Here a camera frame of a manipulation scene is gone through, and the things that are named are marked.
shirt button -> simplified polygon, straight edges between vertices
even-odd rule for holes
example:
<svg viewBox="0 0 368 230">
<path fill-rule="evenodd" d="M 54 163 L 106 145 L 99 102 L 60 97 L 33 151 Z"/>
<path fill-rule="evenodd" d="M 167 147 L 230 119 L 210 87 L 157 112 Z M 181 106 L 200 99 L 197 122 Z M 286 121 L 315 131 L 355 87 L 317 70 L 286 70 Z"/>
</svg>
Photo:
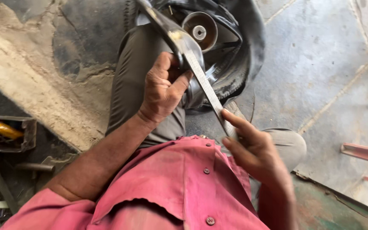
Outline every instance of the shirt button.
<svg viewBox="0 0 368 230">
<path fill-rule="evenodd" d="M 208 225 L 214 225 L 215 224 L 214 218 L 212 218 L 212 217 L 208 217 L 206 221 L 207 221 Z"/>
</svg>

fingernail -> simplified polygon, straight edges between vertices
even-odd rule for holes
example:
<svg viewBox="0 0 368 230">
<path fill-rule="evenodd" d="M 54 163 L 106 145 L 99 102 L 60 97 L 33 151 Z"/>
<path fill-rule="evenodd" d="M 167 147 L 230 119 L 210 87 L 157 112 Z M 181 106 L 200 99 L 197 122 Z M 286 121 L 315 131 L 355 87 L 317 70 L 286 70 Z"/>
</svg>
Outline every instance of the fingernail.
<svg viewBox="0 0 368 230">
<path fill-rule="evenodd" d="M 222 139 L 222 144 L 224 144 L 226 147 L 231 144 L 231 141 L 228 137 L 225 137 Z"/>
</svg>

gray pants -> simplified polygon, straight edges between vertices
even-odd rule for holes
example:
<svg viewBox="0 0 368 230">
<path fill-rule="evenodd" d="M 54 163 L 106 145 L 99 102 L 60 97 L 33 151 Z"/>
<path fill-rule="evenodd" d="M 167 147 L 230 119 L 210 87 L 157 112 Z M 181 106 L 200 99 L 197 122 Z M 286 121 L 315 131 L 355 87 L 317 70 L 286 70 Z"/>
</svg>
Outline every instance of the gray pants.
<svg viewBox="0 0 368 230">
<path fill-rule="evenodd" d="M 106 134 L 125 123 L 139 110 L 144 97 L 146 74 L 162 51 L 171 52 L 171 49 L 150 24 L 135 27 L 125 35 L 113 79 L 110 119 Z M 306 154 L 304 139 L 286 128 L 264 131 L 271 134 L 280 157 L 288 170 L 292 171 Z M 146 137 L 139 148 L 161 144 L 185 135 L 185 111 L 180 103 L 173 113 Z"/>
</svg>

hand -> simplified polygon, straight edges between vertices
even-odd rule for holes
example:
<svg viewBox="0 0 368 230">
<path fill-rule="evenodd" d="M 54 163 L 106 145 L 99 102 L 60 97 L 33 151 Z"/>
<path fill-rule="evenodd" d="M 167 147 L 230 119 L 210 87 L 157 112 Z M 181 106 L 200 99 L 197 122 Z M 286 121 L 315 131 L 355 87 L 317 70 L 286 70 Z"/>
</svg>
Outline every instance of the hand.
<svg viewBox="0 0 368 230">
<path fill-rule="evenodd" d="M 160 123 L 180 102 L 193 76 L 191 71 L 180 75 L 178 61 L 168 52 L 162 52 L 147 73 L 144 101 L 137 113 L 142 119 Z"/>
<path fill-rule="evenodd" d="M 229 137 L 222 140 L 236 163 L 271 191 L 278 193 L 275 195 L 284 197 L 294 194 L 292 179 L 279 157 L 271 135 L 259 131 L 251 123 L 228 110 L 224 109 L 222 116 L 236 128 L 240 137 L 241 143 Z"/>
</svg>

green surface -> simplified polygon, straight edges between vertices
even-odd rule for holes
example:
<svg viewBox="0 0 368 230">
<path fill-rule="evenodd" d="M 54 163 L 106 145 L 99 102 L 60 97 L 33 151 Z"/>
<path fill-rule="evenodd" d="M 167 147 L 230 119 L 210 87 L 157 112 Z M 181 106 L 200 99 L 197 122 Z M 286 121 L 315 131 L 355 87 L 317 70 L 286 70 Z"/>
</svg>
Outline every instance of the green surface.
<svg viewBox="0 0 368 230">
<path fill-rule="evenodd" d="M 368 230 L 368 208 L 293 175 L 300 230 Z"/>
</svg>

